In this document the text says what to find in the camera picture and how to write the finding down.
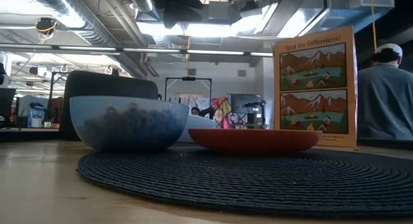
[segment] person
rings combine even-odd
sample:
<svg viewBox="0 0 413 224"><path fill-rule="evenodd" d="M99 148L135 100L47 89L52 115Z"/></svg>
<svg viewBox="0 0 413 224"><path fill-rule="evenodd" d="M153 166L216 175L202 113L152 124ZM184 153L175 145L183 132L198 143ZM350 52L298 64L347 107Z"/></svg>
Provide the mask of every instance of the person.
<svg viewBox="0 0 413 224"><path fill-rule="evenodd" d="M413 74L399 69L403 51L380 46L358 73L358 137L413 140Z"/></svg>
<svg viewBox="0 0 413 224"><path fill-rule="evenodd" d="M199 116L199 114L201 113L201 110L198 107L192 107L191 109L191 114L194 116Z"/></svg>
<svg viewBox="0 0 413 224"><path fill-rule="evenodd" d="M207 109L200 110L198 107L192 107L191 108L191 114L194 116L201 116L205 117L207 114L209 114L209 119L213 119L215 110L211 107L208 107Z"/></svg>

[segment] orange plate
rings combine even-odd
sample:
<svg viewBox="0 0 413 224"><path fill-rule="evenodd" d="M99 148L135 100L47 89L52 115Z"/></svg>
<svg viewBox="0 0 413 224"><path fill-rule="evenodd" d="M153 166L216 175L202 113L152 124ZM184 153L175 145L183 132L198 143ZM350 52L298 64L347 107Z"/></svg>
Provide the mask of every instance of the orange plate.
<svg viewBox="0 0 413 224"><path fill-rule="evenodd" d="M260 129L190 129L202 147L223 154L274 156L307 150L321 138L321 131Z"/></svg>

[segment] mountain illustration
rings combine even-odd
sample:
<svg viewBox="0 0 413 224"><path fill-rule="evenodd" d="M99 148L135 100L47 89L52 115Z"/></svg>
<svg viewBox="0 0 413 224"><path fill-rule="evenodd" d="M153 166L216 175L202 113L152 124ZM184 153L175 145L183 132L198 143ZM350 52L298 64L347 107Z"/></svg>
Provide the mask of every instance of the mountain illustration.
<svg viewBox="0 0 413 224"><path fill-rule="evenodd" d="M325 66L345 66L346 57L342 52L322 53L317 51L312 57L298 57L294 53L281 56L281 74L289 75L291 72L322 68Z"/></svg>
<svg viewBox="0 0 413 224"><path fill-rule="evenodd" d="M345 99L338 97L325 97L318 95L314 99L297 98L292 94L282 97L281 115L304 114L311 112L345 112L347 102Z"/></svg>

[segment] wooden table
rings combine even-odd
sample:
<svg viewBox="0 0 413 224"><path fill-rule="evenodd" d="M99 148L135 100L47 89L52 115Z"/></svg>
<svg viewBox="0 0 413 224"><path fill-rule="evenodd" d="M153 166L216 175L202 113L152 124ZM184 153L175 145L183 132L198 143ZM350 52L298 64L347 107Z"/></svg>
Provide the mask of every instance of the wooden table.
<svg viewBox="0 0 413 224"><path fill-rule="evenodd" d="M413 159L405 150L359 151ZM413 223L251 216L148 201L85 182L75 169L91 152L82 142L0 143L0 223Z"/></svg>

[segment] blue bowl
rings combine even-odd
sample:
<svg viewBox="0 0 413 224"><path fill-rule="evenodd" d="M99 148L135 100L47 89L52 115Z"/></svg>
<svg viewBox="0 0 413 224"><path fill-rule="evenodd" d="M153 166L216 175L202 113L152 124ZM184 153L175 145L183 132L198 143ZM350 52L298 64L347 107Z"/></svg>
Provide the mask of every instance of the blue bowl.
<svg viewBox="0 0 413 224"><path fill-rule="evenodd" d="M77 135L102 151L150 152L172 146L181 136L189 107L154 99L79 96L70 98Z"/></svg>

